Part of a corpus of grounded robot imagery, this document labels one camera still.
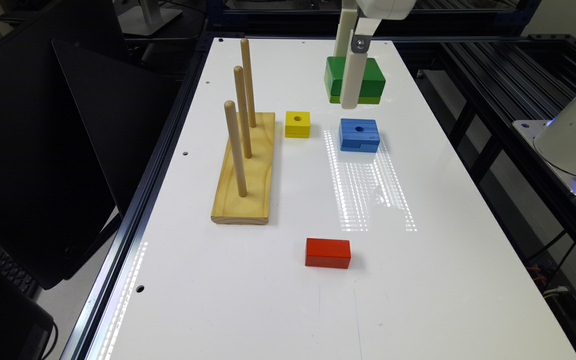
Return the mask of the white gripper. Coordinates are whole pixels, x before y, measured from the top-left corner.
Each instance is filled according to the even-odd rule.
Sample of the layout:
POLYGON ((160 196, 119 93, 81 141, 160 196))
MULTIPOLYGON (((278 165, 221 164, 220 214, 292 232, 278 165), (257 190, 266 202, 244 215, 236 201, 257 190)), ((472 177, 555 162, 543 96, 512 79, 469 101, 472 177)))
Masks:
POLYGON ((340 93, 343 109, 358 105, 372 36, 381 20, 403 20, 415 3, 416 0, 342 0, 333 57, 346 56, 340 93), (359 18, 354 28, 356 9, 367 18, 359 18))

